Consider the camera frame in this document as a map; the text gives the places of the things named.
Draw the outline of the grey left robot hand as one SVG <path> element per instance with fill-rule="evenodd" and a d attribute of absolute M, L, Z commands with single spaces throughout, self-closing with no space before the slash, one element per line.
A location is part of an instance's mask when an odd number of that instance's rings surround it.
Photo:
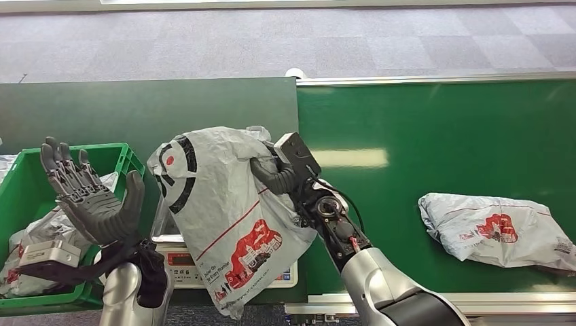
<path fill-rule="evenodd" d="M 67 143 L 46 137 L 40 160 L 59 207 L 87 240 L 105 247 L 137 233 L 145 195 L 137 170 L 126 174 L 126 196 L 119 200 L 101 182 L 86 150 L 73 160 Z"/>

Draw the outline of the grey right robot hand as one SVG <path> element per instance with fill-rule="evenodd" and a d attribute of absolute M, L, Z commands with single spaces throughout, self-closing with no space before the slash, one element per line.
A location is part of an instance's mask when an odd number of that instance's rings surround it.
<path fill-rule="evenodd" d="M 276 143 L 265 141 L 264 145 L 272 154 L 277 171 L 268 170 L 257 158 L 252 158 L 251 172 L 273 194 L 289 196 L 295 212 L 306 216 L 322 195 L 314 187 L 321 167 L 296 132 L 285 134 Z"/>

